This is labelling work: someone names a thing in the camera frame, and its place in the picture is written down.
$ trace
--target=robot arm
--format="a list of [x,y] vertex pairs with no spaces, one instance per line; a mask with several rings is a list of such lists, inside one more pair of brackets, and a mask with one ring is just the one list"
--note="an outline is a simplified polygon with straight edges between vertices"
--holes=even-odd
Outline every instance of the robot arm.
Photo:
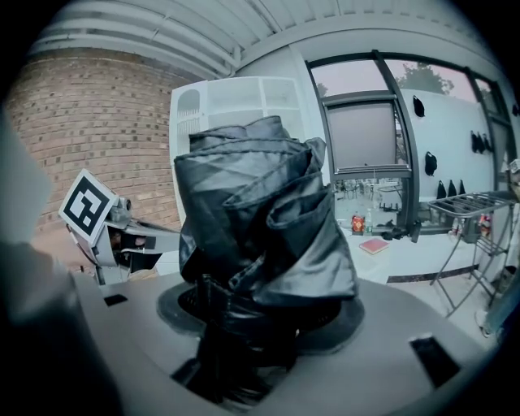
[[132,203],[89,171],[72,184],[59,215],[72,239],[95,266],[99,284],[124,282],[151,269],[162,254],[179,249],[179,233],[132,218]]

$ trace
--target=crumpled black cloth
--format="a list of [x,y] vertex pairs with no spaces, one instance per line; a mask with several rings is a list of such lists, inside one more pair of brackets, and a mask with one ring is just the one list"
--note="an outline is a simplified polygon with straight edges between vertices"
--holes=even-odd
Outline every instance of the crumpled black cloth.
[[261,306],[307,307],[358,292],[323,185],[325,143],[291,139],[280,117],[190,135],[175,158],[187,218],[180,273],[211,275]]

